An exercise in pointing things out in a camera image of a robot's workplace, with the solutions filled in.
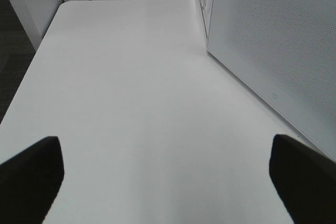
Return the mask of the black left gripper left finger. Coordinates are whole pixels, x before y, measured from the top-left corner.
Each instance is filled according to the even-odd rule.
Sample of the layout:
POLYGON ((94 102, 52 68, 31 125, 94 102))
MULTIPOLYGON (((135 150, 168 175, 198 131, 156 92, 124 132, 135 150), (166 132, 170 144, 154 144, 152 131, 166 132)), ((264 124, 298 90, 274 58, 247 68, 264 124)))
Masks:
POLYGON ((56 136, 45 137, 1 163, 1 223, 43 223, 64 176, 56 136))

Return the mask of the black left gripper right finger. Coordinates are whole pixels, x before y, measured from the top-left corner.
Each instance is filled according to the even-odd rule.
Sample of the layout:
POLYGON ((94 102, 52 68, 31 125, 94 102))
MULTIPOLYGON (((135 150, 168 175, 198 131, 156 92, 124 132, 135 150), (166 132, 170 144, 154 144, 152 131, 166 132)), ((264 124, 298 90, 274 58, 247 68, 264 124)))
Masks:
POLYGON ((277 134, 269 176, 294 223, 335 223, 335 162, 277 134))

